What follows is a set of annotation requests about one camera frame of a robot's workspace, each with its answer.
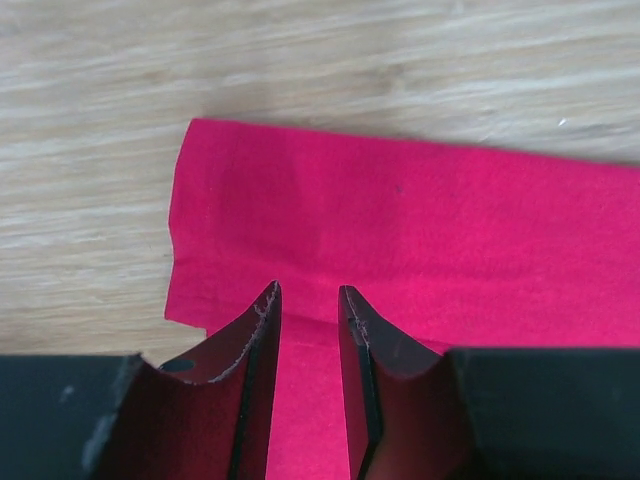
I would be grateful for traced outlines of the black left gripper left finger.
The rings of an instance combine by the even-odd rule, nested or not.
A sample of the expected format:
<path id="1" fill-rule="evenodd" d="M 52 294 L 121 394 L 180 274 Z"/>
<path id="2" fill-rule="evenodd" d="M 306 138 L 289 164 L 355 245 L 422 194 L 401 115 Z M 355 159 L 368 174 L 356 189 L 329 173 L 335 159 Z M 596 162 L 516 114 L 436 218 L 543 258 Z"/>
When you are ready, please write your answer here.
<path id="1" fill-rule="evenodd" d="M 5 355 L 5 479 L 262 479 L 281 330 L 269 284 L 160 366 L 141 355 Z"/>

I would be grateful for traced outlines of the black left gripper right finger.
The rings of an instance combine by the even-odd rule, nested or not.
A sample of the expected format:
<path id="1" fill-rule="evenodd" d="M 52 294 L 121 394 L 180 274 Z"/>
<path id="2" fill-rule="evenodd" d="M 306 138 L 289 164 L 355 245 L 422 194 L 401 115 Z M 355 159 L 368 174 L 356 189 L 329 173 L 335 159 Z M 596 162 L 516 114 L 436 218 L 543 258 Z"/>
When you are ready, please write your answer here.
<path id="1" fill-rule="evenodd" d="M 634 348 L 437 353 L 339 291 L 354 479 L 635 479 Z"/>

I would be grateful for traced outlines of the red t shirt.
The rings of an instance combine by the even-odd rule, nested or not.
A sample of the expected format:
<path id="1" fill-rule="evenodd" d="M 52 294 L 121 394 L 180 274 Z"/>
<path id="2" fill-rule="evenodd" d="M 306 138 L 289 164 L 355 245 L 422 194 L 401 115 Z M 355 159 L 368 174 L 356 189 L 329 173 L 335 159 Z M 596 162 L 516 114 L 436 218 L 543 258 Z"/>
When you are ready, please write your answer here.
<path id="1" fill-rule="evenodd" d="M 349 475 L 343 285 L 439 350 L 639 343 L 631 167 L 195 119 L 169 230 L 169 320 L 214 332 L 281 286 L 271 479 Z"/>

